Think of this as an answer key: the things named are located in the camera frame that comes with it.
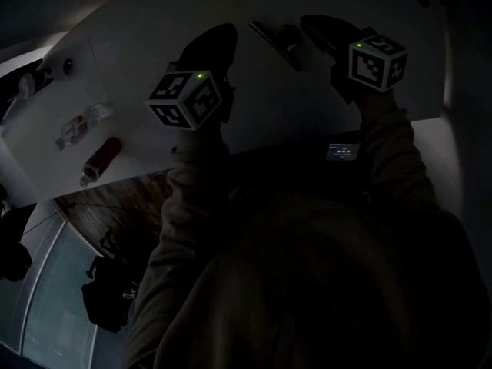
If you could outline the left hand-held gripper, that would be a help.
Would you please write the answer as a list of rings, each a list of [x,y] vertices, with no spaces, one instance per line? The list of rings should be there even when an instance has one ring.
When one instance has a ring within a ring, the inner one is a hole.
[[[178,60],[169,62],[145,105],[167,127],[196,131],[211,117],[227,123],[234,102],[228,70],[237,43],[231,23],[199,35]]]

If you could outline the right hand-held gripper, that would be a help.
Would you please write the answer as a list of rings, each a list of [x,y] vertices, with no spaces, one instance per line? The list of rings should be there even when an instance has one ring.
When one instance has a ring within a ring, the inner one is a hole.
[[[326,15],[304,15],[301,29],[314,45],[334,59],[331,84],[346,103],[354,100],[358,83],[386,92],[400,82],[407,64],[407,49],[372,28],[359,29]]]

